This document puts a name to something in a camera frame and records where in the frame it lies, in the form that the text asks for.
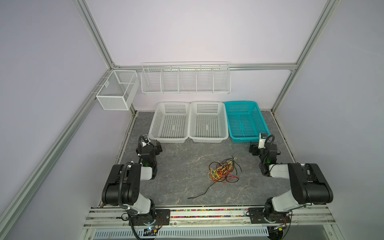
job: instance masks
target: black mounting plate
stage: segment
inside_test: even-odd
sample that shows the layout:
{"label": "black mounting plate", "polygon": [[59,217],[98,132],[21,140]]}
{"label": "black mounting plate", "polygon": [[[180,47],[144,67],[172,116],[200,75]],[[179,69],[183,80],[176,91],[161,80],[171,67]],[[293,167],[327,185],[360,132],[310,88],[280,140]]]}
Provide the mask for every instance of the black mounting plate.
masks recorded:
{"label": "black mounting plate", "polygon": [[[146,219],[147,219],[146,215],[136,215],[133,217],[134,218],[132,219],[132,221],[134,226],[148,226],[147,224],[144,223],[146,222]],[[154,226],[154,225],[160,226],[163,220],[164,220],[163,226],[169,225],[170,209],[156,209],[156,217],[158,218],[155,218],[156,221],[155,223],[151,224],[151,226]]]}
{"label": "black mounting plate", "polygon": [[[269,223],[264,219],[263,207],[250,207],[248,208],[249,218],[251,218],[251,223]],[[291,222],[289,216],[285,213],[274,213],[270,214],[272,220],[276,220],[276,223],[284,223],[282,217],[284,217],[287,223]]]}

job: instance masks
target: white wall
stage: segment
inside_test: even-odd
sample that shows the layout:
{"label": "white wall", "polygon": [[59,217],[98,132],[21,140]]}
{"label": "white wall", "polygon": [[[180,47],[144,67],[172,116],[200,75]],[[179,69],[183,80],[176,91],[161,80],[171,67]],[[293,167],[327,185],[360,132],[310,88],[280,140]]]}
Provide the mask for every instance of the white wall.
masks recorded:
{"label": "white wall", "polygon": [[347,240],[382,239],[384,1],[344,0],[277,117],[301,163],[317,163]]}
{"label": "white wall", "polygon": [[296,62],[326,0],[87,0],[115,64]]}
{"label": "white wall", "polygon": [[71,0],[0,7],[0,214],[103,76]]}
{"label": "white wall", "polygon": [[78,239],[101,199],[129,120],[129,111],[96,103],[8,239]]}
{"label": "white wall", "polygon": [[159,102],[170,101],[255,101],[260,108],[271,109],[289,70],[232,71],[232,90],[229,94],[162,94],[144,95],[141,86],[133,100],[136,110],[154,111]]}

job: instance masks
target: wire basket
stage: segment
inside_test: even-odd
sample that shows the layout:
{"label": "wire basket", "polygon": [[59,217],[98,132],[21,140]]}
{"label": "wire basket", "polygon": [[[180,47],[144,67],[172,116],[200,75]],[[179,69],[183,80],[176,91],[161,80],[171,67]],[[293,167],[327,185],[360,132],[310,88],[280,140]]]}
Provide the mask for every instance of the wire basket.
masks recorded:
{"label": "wire basket", "polygon": [[184,143],[188,138],[189,103],[159,103],[148,137],[161,143]]}
{"label": "wire basket", "polygon": [[270,135],[257,103],[252,101],[226,102],[225,109],[232,142],[258,142],[260,133]]}
{"label": "wire basket", "polygon": [[113,70],[96,97],[105,110],[129,110],[139,85],[136,71]]}
{"label": "wire basket", "polygon": [[225,105],[220,102],[192,102],[188,137],[194,142],[221,142],[228,138]]}
{"label": "wire basket", "polygon": [[160,63],[143,63],[141,90],[144,94],[231,92],[229,63],[168,63],[169,66],[158,64]]}

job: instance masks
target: white wire rack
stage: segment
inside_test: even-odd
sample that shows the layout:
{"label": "white wire rack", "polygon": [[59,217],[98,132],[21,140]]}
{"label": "white wire rack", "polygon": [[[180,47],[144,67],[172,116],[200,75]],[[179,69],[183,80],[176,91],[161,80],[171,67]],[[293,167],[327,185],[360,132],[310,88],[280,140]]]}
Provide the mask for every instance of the white wire rack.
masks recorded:
{"label": "white wire rack", "polygon": [[136,71],[113,70],[96,97],[105,110],[129,110],[139,84]]}
{"label": "white wire rack", "polygon": [[144,94],[228,94],[231,92],[231,75],[227,62],[143,63],[142,65],[141,90]]}

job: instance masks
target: teal plastic basket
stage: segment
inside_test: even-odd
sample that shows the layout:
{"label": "teal plastic basket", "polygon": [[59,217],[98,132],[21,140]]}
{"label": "teal plastic basket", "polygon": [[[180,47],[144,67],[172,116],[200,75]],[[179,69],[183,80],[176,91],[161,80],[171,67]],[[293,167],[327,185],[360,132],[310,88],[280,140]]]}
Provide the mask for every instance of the teal plastic basket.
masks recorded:
{"label": "teal plastic basket", "polygon": [[259,106],[251,101],[226,102],[229,135],[232,142],[258,142],[260,133],[268,133]]}

